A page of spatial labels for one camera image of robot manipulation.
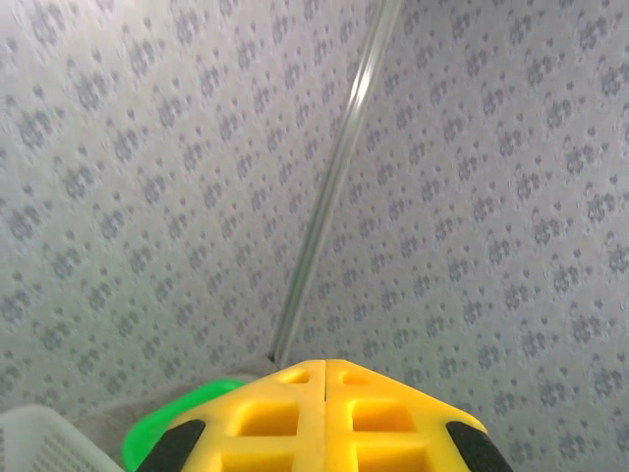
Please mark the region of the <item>green plastic basket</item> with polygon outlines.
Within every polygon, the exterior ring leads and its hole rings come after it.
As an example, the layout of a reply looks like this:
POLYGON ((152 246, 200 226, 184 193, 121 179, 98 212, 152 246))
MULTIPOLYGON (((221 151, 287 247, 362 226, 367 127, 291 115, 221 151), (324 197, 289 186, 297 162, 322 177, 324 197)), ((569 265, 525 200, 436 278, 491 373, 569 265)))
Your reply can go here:
POLYGON ((122 442, 122 462, 126 472, 136 472, 177 416, 245 383, 228 379, 211 381, 194 389, 188 388, 183 393, 176 393, 173 399, 163 400, 156 407, 152 407, 134 424, 122 442))

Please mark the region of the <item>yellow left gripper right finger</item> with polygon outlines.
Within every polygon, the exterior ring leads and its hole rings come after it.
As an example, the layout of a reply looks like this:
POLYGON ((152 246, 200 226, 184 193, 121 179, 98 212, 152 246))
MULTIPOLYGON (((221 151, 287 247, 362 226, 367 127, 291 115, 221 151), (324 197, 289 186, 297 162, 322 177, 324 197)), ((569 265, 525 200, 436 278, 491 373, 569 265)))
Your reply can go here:
POLYGON ((325 472, 514 472, 471 414, 349 361, 325 365, 325 472))

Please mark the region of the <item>white plastic basket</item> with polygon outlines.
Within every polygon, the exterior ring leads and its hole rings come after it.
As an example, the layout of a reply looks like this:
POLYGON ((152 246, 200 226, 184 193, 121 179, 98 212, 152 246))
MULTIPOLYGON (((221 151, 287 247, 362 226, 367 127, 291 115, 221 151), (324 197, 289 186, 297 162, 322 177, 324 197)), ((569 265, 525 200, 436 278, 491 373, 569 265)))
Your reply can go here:
POLYGON ((42 405, 0 414, 0 472, 124 472, 65 418, 42 405))

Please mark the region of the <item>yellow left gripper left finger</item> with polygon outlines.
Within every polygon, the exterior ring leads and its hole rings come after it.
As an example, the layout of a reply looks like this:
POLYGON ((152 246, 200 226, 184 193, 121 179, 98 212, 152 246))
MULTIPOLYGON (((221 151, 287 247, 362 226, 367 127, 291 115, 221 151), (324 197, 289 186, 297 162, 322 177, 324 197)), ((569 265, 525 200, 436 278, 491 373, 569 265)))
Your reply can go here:
POLYGON ((324 472, 325 377, 301 362, 179 414, 140 472, 324 472))

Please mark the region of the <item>aluminium corner post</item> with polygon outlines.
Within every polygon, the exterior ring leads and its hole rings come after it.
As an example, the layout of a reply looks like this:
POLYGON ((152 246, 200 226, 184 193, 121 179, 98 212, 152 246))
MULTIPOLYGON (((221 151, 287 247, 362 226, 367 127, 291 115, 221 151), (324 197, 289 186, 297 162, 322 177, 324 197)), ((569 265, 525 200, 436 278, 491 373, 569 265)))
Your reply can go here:
POLYGON ((356 73, 340 116, 305 238, 296 258, 267 354, 269 361, 278 368, 288 365, 291 343, 301 320, 316 263, 327 237, 358 137, 363 129, 372 90, 402 5, 403 0, 378 0, 374 8, 372 23, 363 43, 356 73))

